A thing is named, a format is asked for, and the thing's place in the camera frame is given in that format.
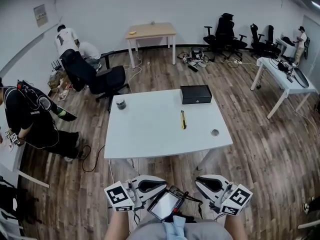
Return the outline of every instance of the man in white shirt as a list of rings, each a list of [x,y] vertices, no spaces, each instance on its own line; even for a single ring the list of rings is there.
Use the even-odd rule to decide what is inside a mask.
[[[88,42],[78,42],[77,47],[84,60],[96,71],[102,67],[100,63],[101,54],[94,45]]]
[[[78,51],[77,43],[79,42],[76,32],[65,25],[58,26],[58,34],[54,38],[54,44],[61,56],[66,50],[72,49]]]
[[[297,48],[296,53],[295,53],[295,61],[294,61],[294,64],[296,66],[298,66],[298,64],[300,63],[301,56],[305,51],[305,42],[307,41],[307,35],[305,33],[305,28],[303,26],[301,26],[299,28],[299,30],[300,30],[300,32],[302,34],[301,34],[300,37],[297,36],[297,38],[296,38],[297,41],[293,42],[295,44],[298,43],[298,48]]]

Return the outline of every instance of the black office chair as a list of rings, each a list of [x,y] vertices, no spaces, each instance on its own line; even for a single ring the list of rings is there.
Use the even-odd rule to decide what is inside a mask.
[[[247,47],[247,44],[243,42],[243,38],[246,38],[246,36],[240,34],[240,40],[235,37],[233,30],[235,23],[232,20],[232,14],[224,13],[219,19],[215,36],[210,35],[210,28],[212,27],[205,26],[205,28],[208,29],[208,36],[204,37],[203,40],[213,47],[230,51],[229,56],[226,57],[227,59],[229,59],[231,55],[235,54],[240,58],[240,60],[242,60],[242,53],[239,52],[239,50]]]
[[[106,66],[109,67],[108,56],[111,53],[103,54],[106,59]],[[129,87],[126,83],[126,74],[123,66],[115,66],[107,71],[99,71],[90,66],[80,55],[80,52],[73,49],[66,50],[60,56],[62,65],[73,85],[73,88],[80,92],[85,85],[89,86],[90,92],[100,95],[95,100],[99,102],[102,98],[108,98],[108,111],[111,110],[111,103],[115,95],[120,95],[119,90]]]
[[[252,43],[251,46],[253,48],[253,52],[251,53],[251,56],[258,55],[263,56],[268,49],[266,48],[266,44],[264,42],[260,42],[261,37],[264,37],[264,34],[258,34],[258,27],[254,23],[250,26],[251,33],[252,33]]]
[[[278,57],[281,53],[281,50],[278,48],[280,43],[274,43],[274,27],[269,25],[268,26],[268,40],[265,40],[266,49],[272,53],[273,57]]]

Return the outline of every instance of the white table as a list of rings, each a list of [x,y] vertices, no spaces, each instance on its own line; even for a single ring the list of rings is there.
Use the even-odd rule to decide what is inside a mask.
[[[0,130],[0,133],[3,138],[3,143],[0,144],[0,163],[4,167],[6,167],[10,172],[17,173],[18,175],[20,175],[20,176],[22,176],[22,177],[24,177],[34,183],[37,183],[37,184],[39,184],[43,187],[46,187],[46,188],[50,188],[50,185],[20,171],[19,168],[21,165],[22,156],[24,154],[25,144],[23,144],[22,146],[14,145],[13,149],[11,150],[11,149],[9,149],[10,141],[6,138],[4,128],[2,128]]]
[[[131,26],[125,36],[127,45],[128,45],[128,51],[130,55],[131,60],[131,66],[134,69],[135,61],[132,54],[132,47],[131,47],[131,41],[134,42],[135,50],[138,51],[138,44],[137,40],[139,39],[148,39],[148,38],[166,38],[168,48],[170,48],[170,39],[172,40],[172,64],[176,64],[176,35],[177,32],[175,28],[172,26],[169,22],[163,22],[163,23],[155,23],[153,25],[151,24],[143,24],[143,25],[135,25]]]
[[[259,66],[259,70],[258,70],[258,72],[257,72],[257,74],[255,76],[255,79],[253,81],[253,84],[252,84],[252,86],[250,88],[251,91],[255,90],[257,82],[258,82],[258,80],[260,78],[260,75],[261,75],[262,70],[263,70],[264,67],[270,72],[270,74],[273,76],[273,78],[279,84],[279,86],[282,87],[282,89],[284,89],[284,92],[283,92],[282,96],[280,97],[278,102],[275,104],[275,106],[273,107],[271,112],[267,115],[268,119],[270,119],[273,116],[273,114],[279,108],[279,106],[284,101],[284,99],[288,97],[288,95],[290,95],[290,94],[307,94],[303,98],[303,100],[301,101],[299,106],[295,109],[295,111],[298,111],[301,108],[301,106],[305,103],[305,101],[309,97],[310,93],[316,92],[316,88],[309,81],[309,79],[307,79],[308,82],[309,82],[309,87],[308,88],[303,88],[297,82],[296,79],[293,79],[293,82],[290,82],[287,79],[287,74],[278,69],[278,66],[277,66],[278,62],[276,62],[274,59],[261,57],[256,61],[256,64],[257,64],[257,66]]]
[[[281,55],[288,58],[294,58],[296,56],[297,48],[291,46],[280,38],[276,38],[276,41],[281,44]]]
[[[124,99],[126,108],[116,101]],[[186,129],[182,129],[181,110]],[[218,136],[211,131],[217,129]],[[127,159],[155,158],[209,150],[197,166],[202,170],[218,148],[233,144],[214,98],[211,103],[182,105],[181,91],[162,90],[117,95],[112,101],[104,158],[115,159],[133,176]]]

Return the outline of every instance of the white shirt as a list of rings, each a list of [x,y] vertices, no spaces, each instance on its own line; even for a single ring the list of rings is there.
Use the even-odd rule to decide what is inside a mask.
[[[100,52],[98,49],[88,42],[81,42],[79,46],[79,52],[85,58],[99,60],[101,57]]]
[[[75,43],[75,40],[77,39],[77,34],[72,28],[67,27],[60,30],[60,32],[56,34],[54,38],[54,44],[58,54],[61,56],[68,49],[72,49],[77,52],[78,47]]]
[[[301,37],[300,37],[303,41],[300,41],[299,42],[299,45],[298,45],[298,49],[300,48],[305,48],[305,42],[307,41],[307,35],[306,33],[302,33]]]

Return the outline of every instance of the cylindrical container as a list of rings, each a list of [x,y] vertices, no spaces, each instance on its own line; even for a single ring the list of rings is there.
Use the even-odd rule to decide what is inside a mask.
[[[116,106],[118,107],[118,109],[123,110],[126,108],[126,102],[123,98],[120,98],[118,100],[115,101]]]

